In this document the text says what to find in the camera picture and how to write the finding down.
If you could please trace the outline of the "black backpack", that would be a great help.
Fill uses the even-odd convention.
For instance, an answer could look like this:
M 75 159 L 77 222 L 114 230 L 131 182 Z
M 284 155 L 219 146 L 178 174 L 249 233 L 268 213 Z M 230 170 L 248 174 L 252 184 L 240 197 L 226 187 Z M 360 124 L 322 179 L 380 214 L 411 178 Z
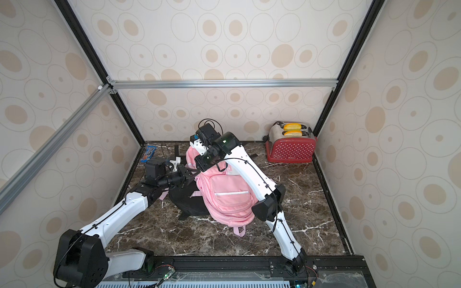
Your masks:
M 186 167 L 186 157 L 180 156 L 179 145 L 174 146 L 174 151 L 174 159 L 180 157 L 181 160 L 176 170 L 180 166 Z M 180 220 L 185 220 L 189 216 L 205 217 L 210 215 L 195 180 L 183 188 L 171 187 L 169 189 L 169 199 L 181 210 Z

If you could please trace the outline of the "pink backpack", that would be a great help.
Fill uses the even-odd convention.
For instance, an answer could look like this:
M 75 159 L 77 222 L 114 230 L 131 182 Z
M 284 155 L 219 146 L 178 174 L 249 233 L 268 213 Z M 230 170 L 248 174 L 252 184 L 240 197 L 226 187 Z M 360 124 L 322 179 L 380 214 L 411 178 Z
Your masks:
M 195 181 L 212 219 L 243 237 L 246 226 L 255 218 L 252 206 L 258 201 L 246 181 L 225 162 L 201 172 Z M 169 189 L 162 193 L 160 200 L 166 197 L 169 198 Z

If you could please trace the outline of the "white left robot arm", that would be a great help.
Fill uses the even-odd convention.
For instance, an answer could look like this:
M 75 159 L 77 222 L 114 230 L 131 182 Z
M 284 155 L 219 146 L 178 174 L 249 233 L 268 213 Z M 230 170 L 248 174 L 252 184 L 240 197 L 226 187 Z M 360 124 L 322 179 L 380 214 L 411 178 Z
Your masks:
M 152 253 L 143 248 L 107 253 L 113 237 L 138 214 L 149 208 L 167 190 L 190 184 L 200 172 L 183 165 L 171 172 L 145 177 L 101 217 L 79 230 L 69 229 L 59 240 L 53 268 L 54 282 L 73 287 L 94 288 L 116 274 L 154 272 Z

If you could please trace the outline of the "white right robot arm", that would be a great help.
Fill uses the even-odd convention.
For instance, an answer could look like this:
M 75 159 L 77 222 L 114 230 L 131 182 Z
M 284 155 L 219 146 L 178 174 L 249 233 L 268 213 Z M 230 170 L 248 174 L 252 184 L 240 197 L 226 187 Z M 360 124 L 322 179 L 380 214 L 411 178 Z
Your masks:
M 286 188 L 267 177 L 236 136 L 220 134 L 209 124 L 190 138 L 187 162 L 200 173 L 195 177 L 205 206 L 216 221 L 240 237 L 255 218 L 267 224 L 276 238 L 286 270 L 298 275 L 307 254 L 296 241 L 282 208 Z

